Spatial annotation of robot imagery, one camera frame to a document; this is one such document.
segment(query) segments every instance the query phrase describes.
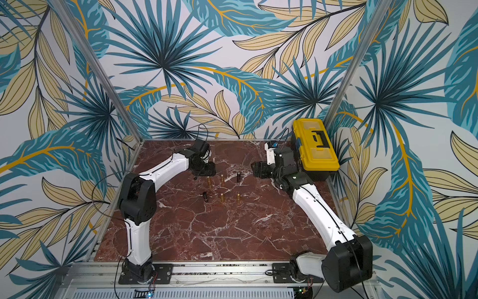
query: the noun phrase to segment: black mounting plate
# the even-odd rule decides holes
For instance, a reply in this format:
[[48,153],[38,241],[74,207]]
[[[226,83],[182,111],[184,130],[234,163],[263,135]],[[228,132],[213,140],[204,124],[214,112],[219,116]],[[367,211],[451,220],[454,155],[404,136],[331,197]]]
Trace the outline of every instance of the black mounting plate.
[[[274,272],[272,276],[274,283],[297,283],[291,278],[292,265],[290,263],[273,263],[272,269]],[[313,283],[322,283],[324,281],[323,278],[317,276],[309,275],[309,277],[312,278]]]
[[[158,273],[158,276],[156,277],[156,280],[153,282],[155,285],[169,285],[169,282],[171,280],[171,274],[173,273],[173,264],[153,264],[153,271],[152,273],[154,275],[155,272]],[[119,276],[118,279],[118,284],[119,285],[137,285],[137,284],[150,284],[150,281],[146,282],[139,282],[136,279],[136,276],[133,275],[130,271],[127,269],[123,269],[123,272]]]

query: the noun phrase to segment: red marble surface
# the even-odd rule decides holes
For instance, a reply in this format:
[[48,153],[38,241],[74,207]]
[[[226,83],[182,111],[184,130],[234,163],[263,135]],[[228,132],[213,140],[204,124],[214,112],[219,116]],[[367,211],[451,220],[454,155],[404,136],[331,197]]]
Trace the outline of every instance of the red marble surface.
[[[187,141],[146,141],[134,172],[164,161]],[[252,175],[250,164],[265,160],[264,142],[209,141],[217,175],[193,180],[185,171],[156,194],[158,210],[150,227],[153,260],[287,260],[303,250],[326,254],[324,242],[302,209],[271,179]],[[242,181],[236,182],[236,174]],[[221,184],[221,174],[225,184]],[[325,182],[316,183],[325,201],[334,204]],[[202,197],[206,191],[209,202]],[[225,202],[221,203],[220,194]],[[114,216],[121,217],[117,210]],[[117,261],[127,252],[125,224],[112,220],[95,261]]]

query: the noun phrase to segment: wall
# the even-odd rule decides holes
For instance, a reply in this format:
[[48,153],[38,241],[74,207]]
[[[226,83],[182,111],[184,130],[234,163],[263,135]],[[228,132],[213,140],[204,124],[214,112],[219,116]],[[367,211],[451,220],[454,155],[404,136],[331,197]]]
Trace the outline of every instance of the wall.
[[[68,3],[98,49],[103,8]],[[46,1],[0,10],[0,297],[49,298],[90,248],[122,173],[92,197],[93,186],[125,169],[135,143]]]
[[332,183],[387,298],[477,298],[478,3],[396,0],[385,19],[328,132]]
[[318,116],[376,1],[288,2],[113,3],[101,63],[141,134],[278,138]]

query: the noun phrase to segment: toolbox lid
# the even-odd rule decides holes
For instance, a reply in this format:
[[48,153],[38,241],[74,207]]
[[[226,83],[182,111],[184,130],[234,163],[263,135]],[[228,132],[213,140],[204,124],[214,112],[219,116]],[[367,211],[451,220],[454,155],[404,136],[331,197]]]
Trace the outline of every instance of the toolbox lid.
[[300,118],[292,124],[295,146],[307,171],[337,171],[337,155],[328,138],[324,123],[317,118]]

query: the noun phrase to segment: robotic arm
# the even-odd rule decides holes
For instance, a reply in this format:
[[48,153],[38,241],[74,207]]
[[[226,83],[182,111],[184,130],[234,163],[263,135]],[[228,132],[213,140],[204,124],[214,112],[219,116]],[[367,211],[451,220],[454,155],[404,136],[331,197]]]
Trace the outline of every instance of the robotic arm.
[[209,144],[196,139],[193,146],[177,150],[150,170],[125,176],[119,194],[119,209],[127,224],[128,235],[128,256],[123,271],[129,271],[138,282],[147,282],[152,276],[149,227],[156,213],[156,192],[188,169],[195,176],[214,176],[216,166],[208,162],[209,156]]
[[253,163],[254,176],[272,178],[274,183],[307,214],[324,240],[325,259],[311,252],[291,257],[291,276],[304,280],[308,275],[323,277],[335,291],[341,292],[372,277],[372,243],[357,237],[320,196],[310,177],[295,161],[289,147],[279,148],[274,141],[265,144],[267,161]]

